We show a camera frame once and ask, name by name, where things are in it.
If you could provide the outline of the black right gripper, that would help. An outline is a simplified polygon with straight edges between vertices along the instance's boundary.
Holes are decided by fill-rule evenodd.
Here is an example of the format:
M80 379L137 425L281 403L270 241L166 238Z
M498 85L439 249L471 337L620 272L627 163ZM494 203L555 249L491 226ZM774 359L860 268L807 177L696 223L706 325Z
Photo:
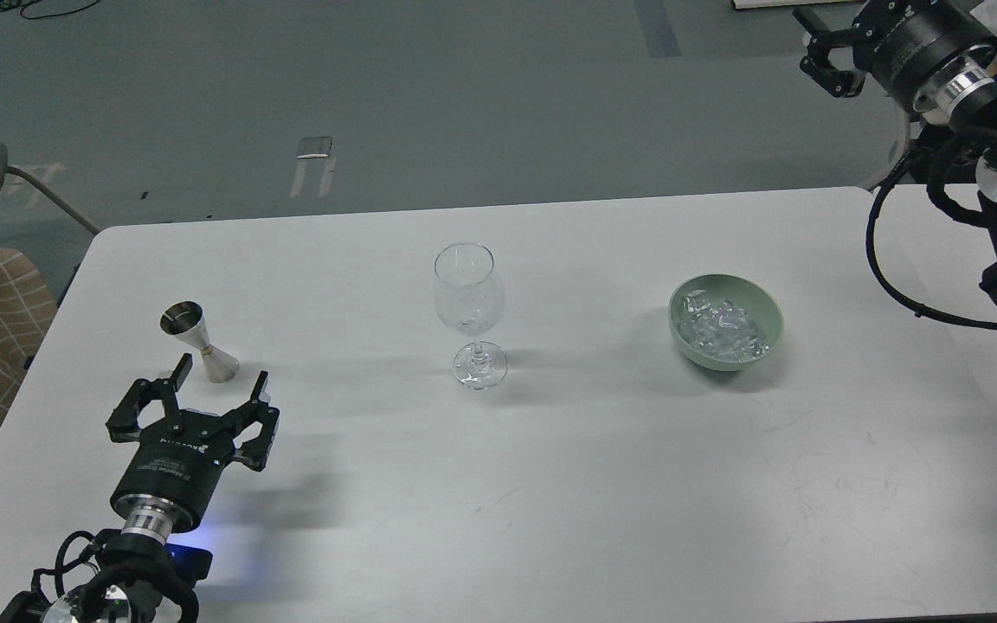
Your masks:
M854 98L866 72L906 112L950 60L968 55L986 67L997 55L997 36L950 1L869 1L844 30L831 30L808 7L793 16L808 36L800 70L815 84L834 98ZM835 67L832 50L851 47L857 68Z

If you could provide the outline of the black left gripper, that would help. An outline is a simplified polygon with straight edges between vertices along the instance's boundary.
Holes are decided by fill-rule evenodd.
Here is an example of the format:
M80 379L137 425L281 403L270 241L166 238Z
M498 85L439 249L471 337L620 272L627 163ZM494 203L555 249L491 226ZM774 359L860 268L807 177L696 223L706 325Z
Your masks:
M177 393L191 367L191 355L182 355L166 377L134 380L106 421L111 442L138 441L110 499L123 519L150 499L173 514L175 532L193 531L226 466L266 469L280 423L280 410L265 393L269 372L260 371L242 405L217 415L179 407ZM161 402L163 418L143 431L139 418L155 401Z

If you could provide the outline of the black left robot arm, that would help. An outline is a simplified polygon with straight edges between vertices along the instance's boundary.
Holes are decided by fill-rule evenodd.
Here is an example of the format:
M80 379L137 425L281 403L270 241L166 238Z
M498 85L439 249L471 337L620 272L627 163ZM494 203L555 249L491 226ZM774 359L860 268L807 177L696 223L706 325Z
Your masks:
M110 499L122 527L71 533L0 622L151 622L164 603L182 622L198 620L195 588L213 556L170 538L201 525L227 466L266 468L280 411L265 393L266 371L225 414L182 408L177 393L190 370L186 354L166 377L134 380L107 419L111 441L136 445Z

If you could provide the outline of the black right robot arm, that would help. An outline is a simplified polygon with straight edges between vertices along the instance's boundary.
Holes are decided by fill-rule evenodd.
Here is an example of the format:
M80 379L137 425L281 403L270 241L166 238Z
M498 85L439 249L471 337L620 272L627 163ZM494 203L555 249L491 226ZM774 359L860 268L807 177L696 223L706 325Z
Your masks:
M851 98L871 76L902 119L942 130L940 138L904 147L872 185L865 251L874 279L915 316L997 331L997 322L947 314L900 292L884 276L875 243L884 201L911 167L924 165L930 204L988 234L994 263L982 272L980 287L997 307L997 72L990 68L997 36L952 1L869 1L843 30L828 28L806 5L792 15L806 31L801 71L824 91Z

